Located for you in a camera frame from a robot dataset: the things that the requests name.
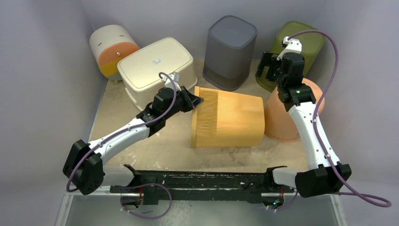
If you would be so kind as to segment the yellow plastic basket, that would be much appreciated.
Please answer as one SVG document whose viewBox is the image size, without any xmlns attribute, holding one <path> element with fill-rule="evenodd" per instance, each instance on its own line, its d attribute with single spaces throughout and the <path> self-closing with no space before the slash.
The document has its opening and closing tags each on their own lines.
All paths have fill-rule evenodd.
<svg viewBox="0 0 399 226">
<path fill-rule="evenodd" d="M 264 137 L 263 99 L 196 86 L 203 101 L 192 112 L 191 147 L 257 146 Z"/>
</svg>

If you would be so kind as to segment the grey plastic basket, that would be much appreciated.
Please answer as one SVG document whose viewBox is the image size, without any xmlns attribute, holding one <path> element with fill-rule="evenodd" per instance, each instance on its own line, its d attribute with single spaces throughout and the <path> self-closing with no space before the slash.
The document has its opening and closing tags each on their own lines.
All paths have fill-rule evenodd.
<svg viewBox="0 0 399 226">
<path fill-rule="evenodd" d="M 237 16 L 223 16 L 208 30 L 203 77 L 225 91 L 237 90 L 248 78 L 257 28 Z"/>
</svg>

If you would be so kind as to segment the green plastic basket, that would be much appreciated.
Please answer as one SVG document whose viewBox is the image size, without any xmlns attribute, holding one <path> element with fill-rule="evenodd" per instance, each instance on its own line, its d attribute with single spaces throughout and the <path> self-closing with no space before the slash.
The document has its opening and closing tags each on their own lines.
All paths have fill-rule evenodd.
<svg viewBox="0 0 399 226">
<path fill-rule="evenodd" d="M 314 29 L 315 29 L 314 27 L 299 21 L 288 21 L 277 32 L 273 44 L 268 49 L 268 51 L 271 53 L 279 54 L 283 50 L 283 47 L 281 46 L 283 38 L 285 38 L 286 36 L 294 35 L 302 31 L 314 30 Z M 305 67 L 303 75 L 306 76 L 314 60 L 316 59 L 319 51 L 322 49 L 326 41 L 326 38 L 322 34 L 312 32 L 312 33 L 298 35 L 296 36 L 296 39 L 298 39 L 302 44 L 301 54 L 304 56 L 305 59 Z M 263 89 L 272 92 L 275 88 L 275 83 L 268 81 L 266 79 L 266 74 L 268 69 L 269 69 L 268 67 L 264 68 L 262 76 L 256 77 L 256 82 Z"/>
</svg>

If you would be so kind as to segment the white plastic basket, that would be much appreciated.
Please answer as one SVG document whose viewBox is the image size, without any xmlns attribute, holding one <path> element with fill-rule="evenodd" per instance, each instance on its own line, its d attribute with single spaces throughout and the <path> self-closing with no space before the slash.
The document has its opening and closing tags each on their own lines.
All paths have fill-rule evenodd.
<svg viewBox="0 0 399 226">
<path fill-rule="evenodd" d="M 158 90 L 164 87 L 159 73 L 177 72 L 178 84 L 186 89 L 198 81 L 193 57 L 176 39 L 167 37 L 154 42 L 120 60 L 117 69 L 125 84 L 125 91 L 139 110 L 151 102 Z"/>
</svg>

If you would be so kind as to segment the orange plastic basin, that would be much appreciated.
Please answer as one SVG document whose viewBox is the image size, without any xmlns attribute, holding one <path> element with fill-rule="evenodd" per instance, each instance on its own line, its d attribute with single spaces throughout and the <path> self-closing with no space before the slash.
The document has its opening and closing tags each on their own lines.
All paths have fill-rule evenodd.
<svg viewBox="0 0 399 226">
<path fill-rule="evenodd" d="M 321 100 L 323 95 L 321 88 L 306 78 L 303 79 L 302 84 L 301 87 L 288 91 L 289 95 L 292 94 L 293 99 L 287 103 L 283 102 L 282 89 L 279 87 L 274 89 L 264 106 L 265 134 L 280 141 L 294 141 L 300 137 L 300 133 L 288 113 L 294 104 L 312 102 L 315 105 L 319 104 L 318 113 L 322 112 L 325 101 Z"/>
</svg>

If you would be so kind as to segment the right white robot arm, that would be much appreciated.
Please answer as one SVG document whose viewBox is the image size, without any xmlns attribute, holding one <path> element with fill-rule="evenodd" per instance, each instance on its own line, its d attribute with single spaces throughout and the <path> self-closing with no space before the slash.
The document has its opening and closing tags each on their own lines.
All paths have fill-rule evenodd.
<svg viewBox="0 0 399 226">
<path fill-rule="evenodd" d="M 278 98 L 293 119 L 305 147 L 308 169 L 299 172 L 286 166 L 268 168 L 265 188 L 271 192 L 289 186 L 303 197 L 338 192 L 352 174 L 349 164 L 341 164 L 329 144 L 316 109 L 316 97 L 310 86 L 303 82 L 304 57 L 288 52 L 263 52 L 256 71 L 260 77 L 268 67 L 266 79 L 275 82 Z"/>
</svg>

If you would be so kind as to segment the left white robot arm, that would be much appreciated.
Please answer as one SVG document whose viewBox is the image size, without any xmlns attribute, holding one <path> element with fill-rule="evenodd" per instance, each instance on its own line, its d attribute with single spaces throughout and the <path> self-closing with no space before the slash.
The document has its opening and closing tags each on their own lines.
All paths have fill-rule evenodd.
<svg viewBox="0 0 399 226">
<path fill-rule="evenodd" d="M 184 86 L 179 90 L 161 88 L 152 102 L 125 126 L 95 141 L 78 140 L 72 144 L 63 167 L 68 177 L 66 190 L 87 195 L 104 181 L 104 165 L 131 145 L 156 134 L 166 120 L 179 112 L 190 112 L 204 101 Z"/>
</svg>

